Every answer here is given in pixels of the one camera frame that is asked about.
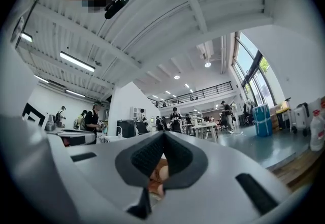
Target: fluorescent light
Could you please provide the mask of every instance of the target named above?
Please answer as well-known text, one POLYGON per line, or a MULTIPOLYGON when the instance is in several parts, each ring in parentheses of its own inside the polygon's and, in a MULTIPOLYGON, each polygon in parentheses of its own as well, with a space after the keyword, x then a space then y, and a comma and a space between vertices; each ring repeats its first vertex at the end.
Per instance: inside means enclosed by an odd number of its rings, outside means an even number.
POLYGON ((26 33, 22 33, 21 37, 28 40, 31 43, 33 42, 33 38, 30 35, 26 34, 26 33))
POLYGON ((71 91, 71 90, 67 90, 67 92, 69 92, 69 93, 71 93, 71 94, 73 94, 73 95, 77 95, 77 96, 80 96, 80 97, 85 97, 84 95, 82 95, 82 94, 78 94, 78 93, 75 93, 75 92, 73 92, 73 91, 71 91))
POLYGON ((63 58, 63 59, 66 59, 66 60, 68 60, 68 61, 70 61, 70 62, 72 62, 72 63, 74 63, 74 64, 76 64, 76 65, 78 65, 78 66, 80 66, 80 67, 82 67, 84 69, 86 69, 86 70, 89 70, 91 72, 95 71, 95 67, 92 67, 92 66, 90 66, 90 65, 88 65, 88 64, 86 64, 86 63, 84 63, 84 62, 82 62, 82 61, 80 61, 80 60, 78 60, 76 58, 73 58, 72 56, 70 56, 70 55, 68 55, 68 54, 66 54, 64 52, 60 52, 60 57, 63 58))
POLYGON ((42 80, 42 81, 44 81, 45 83, 49 83, 47 80, 45 80, 45 79, 42 79, 42 78, 40 78, 39 76, 36 76, 36 75, 34 75, 36 78, 38 78, 39 80, 42 80))

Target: balcony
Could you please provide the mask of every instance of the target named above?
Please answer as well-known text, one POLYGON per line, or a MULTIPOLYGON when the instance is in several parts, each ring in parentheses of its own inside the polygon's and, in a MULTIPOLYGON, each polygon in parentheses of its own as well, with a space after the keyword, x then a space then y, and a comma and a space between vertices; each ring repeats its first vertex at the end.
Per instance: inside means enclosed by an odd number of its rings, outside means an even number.
POLYGON ((168 99, 165 101, 155 101, 153 99, 149 100, 152 102, 152 104, 154 104, 155 106, 158 105, 159 109, 163 109, 163 108, 167 108, 170 106, 176 106, 176 105, 184 105, 184 103, 195 103, 198 101, 210 101, 211 98, 214 97, 221 97, 224 94, 228 94, 231 92, 235 92, 233 90, 233 87, 231 85, 231 81, 223 83, 223 84, 219 84, 213 87, 209 87, 209 88, 205 88, 202 90, 198 90, 195 91, 193 93, 189 93, 189 94, 185 94, 185 95, 181 95, 172 99, 168 99))

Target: railing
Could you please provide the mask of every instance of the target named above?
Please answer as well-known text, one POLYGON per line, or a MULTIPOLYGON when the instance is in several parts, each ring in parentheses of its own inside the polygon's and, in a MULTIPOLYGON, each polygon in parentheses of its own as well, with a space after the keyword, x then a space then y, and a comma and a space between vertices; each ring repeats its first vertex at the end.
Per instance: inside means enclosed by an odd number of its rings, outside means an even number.
POLYGON ((172 99, 168 99, 165 101, 156 101, 153 99, 149 100, 152 102, 152 104, 154 104, 156 107, 158 105, 158 108, 164 108, 164 107, 169 107, 169 106, 175 106, 176 104, 182 104, 185 102, 189 102, 189 101, 195 101, 195 100, 199 100, 199 99, 203 99, 203 98, 207 98, 213 95, 217 95, 217 94, 221 94, 227 91, 233 90, 233 87, 231 85, 231 82, 226 82, 220 85, 216 85, 210 88, 205 88, 202 90, 198 90, 195 91, 193 93, 189 93, 189 94, 185 94, 185 95, 181 95, 172 99))

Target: tree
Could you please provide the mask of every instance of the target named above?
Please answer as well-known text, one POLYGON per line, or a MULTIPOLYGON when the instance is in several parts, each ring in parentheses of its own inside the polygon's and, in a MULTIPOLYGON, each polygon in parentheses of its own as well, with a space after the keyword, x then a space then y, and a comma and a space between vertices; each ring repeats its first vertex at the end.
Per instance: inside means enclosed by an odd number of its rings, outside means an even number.
POLYGON ((262 70, 264 72, 268 71, 268 68, 269 68, 269 63, 268 61, 263 57, 263 59, 261 60, 261 62, 259 63, 260 67, 262 68, 262 70))

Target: ceiling light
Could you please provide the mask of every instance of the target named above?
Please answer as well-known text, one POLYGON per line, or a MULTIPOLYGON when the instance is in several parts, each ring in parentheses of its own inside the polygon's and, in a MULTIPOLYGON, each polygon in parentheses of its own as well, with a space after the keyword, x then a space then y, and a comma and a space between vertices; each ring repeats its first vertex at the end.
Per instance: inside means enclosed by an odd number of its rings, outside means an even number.
POLYGON ((71 93, 71 94, 73 94, 73 95, 77 95, 77 96, 80 96, 80 97, 85 97, 84 95, 82 95, 82 94, 78 94, 78 93, 75 93, 75 92, 73 92, 73 91, 71 91, 71 90, 67 90, 67 92, 69 92, 69 93, 71 93))
POLYGON ((26 33, 22 33, 21 37, 28 40, 31 43, 33 42, 33 38, 30 35, 26 34, 26 33))
POLYGON ((45 79, 42 79, 42 78, 40 78, 39 76, 36 76, 36 75, 34 75, 36 78, 38 78, 39 80, 42 80, 42 81, 44 81, 45 83, 49 83, 47 80, 45 80, 45 79))
POLYGON ((73 58, 72 56, 70 56, 70 55, 68 55, 68 54, 66 54, 64 52, 60 52, 60 57, 63 58, 63 59, 66 59, 66 60, 68 60, 68 61, 70 61, 70 62, 72 62, 72 63, 74 63, 74 64, 76 64, 76 65, 78 65, 78 66, 80 66, 80 67, 82 67, 84 69, 86 69, 86 70, 89 70, 91 72, 95 71, 95 67, 90 66, 90 65, 88 65, 88 64, 86 64, 86 63, 84 63, 84 62, 82 62, 82 61, 80 61, 80 60, 78 60, 76 58, 73 58))

